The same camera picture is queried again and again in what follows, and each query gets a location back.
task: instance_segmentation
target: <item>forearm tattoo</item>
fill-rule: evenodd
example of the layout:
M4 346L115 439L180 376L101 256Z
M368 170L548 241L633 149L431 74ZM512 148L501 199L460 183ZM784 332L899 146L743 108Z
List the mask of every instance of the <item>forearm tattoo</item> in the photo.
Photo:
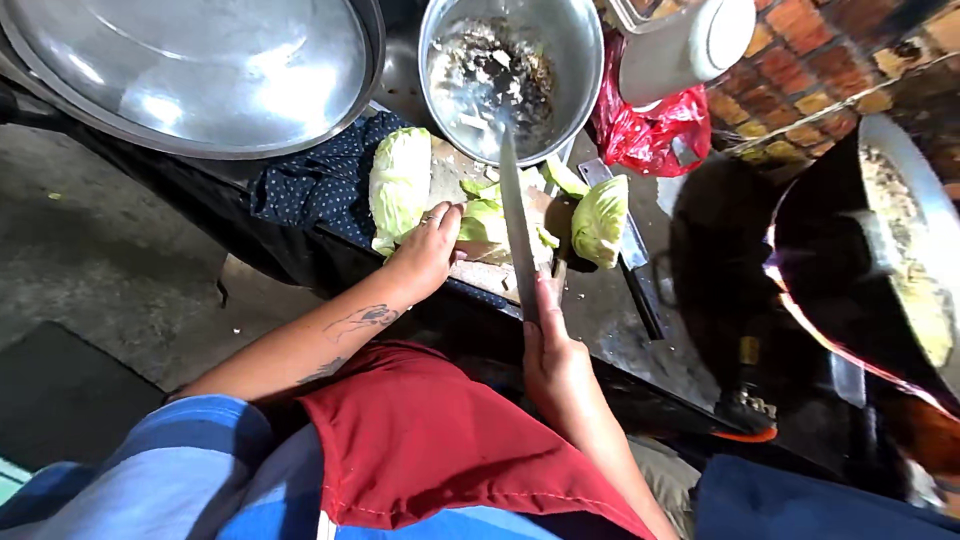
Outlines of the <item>forearm tattoo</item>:
M317 379L322 379L324 377L330 377L334 373L337 373L337 370L343 367L344 364L349 360L349 356L337 356L332 362L320 366L313 374L304 377L297 381L297 384L307 384Z
M327 327L324 328L324 335L326 335L326 338L330 340L330 342L339 343L340 338L345 334L373 326L379 326L380 328L387 327L399 318L399 316L399 312L395 309L388 308L386 304L367 306L362 309L357 309L343 319L327 325ZM312 375L298 380L297 384L307 384L313 380L330 377L347 363L347 360L349 360L349 356L337 356L332 362L317 368L317 371Z
M333 343L339 343L340 338L345 334L373 326L387 327L399 316L395 309L390 309L386 304L367 306L357 309L339 321L330 323L324 328L324 334Z

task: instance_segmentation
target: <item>wooden cutting board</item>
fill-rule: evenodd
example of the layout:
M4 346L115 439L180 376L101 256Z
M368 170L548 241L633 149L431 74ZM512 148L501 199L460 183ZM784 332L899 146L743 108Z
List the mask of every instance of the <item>wooden cutting board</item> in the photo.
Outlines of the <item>wooden cutting board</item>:
M472 178L476 181L489 182L484 176L486 170L487 165L468 158L449 142L434 136L429 207L432 208L443 201L465 202L467 194L460 187L460 181L464 178ZM546 209L553 199L541 191L531 195L535 203L529 209L531 215L528 215L527 219L531 222L542 223ZM510 264L498 266L486 262L462 260L453 267L450 276L482 290L519 302L514 267Z

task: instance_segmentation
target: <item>red apron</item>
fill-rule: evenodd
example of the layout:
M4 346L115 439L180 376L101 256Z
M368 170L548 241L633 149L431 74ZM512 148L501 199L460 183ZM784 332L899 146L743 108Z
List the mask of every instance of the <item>red apron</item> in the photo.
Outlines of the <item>red apron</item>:
M371 344L337 377L300 399L324 449L320 506L333 523L396 529L477 505L585 510L654 540L583 454L440 353Z

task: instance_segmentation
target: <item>blue polka dot cloth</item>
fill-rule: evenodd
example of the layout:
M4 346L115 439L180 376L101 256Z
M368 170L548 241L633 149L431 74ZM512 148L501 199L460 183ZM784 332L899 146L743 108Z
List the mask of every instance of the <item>blue polka dot cloth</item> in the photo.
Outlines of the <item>blue polka dot cloth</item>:
M347 241L371 249L376 225L370 212L373 154L387 135L412 127L391 112L359 118L327 142L272 162L251 181L251 215L309 231L323 223ZM446 286L493 307L507 301L456 280Z

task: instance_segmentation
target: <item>knife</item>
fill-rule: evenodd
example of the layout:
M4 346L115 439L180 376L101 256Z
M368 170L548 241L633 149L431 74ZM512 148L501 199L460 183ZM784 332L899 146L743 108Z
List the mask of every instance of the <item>knife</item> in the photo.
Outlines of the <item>knife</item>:
M590 187L613 178L610 168L599 158L581 163L577 169ZM630 295L634 298L640 320L643 321L643 327L647 330L647 336L650 341L657 341L663 339L663 328L657 311L650 301L651 298L656 298L656 291L652 290L650 280L640 273L640 268L648 262L650 257L643 244L643 238L640 236L639 229L636 228L634 217L627 213L627 227L620 240L620 266L623 268L627 288L630 289Z
M537 266L530 248L530 231L523 207L520 189L520 170L516 166L514 130L507 127L500 146L500 191L503 194L503 214L507 219L507 239L514 259L516 290L520 295L523 320L540 325L540 308L537 306Z

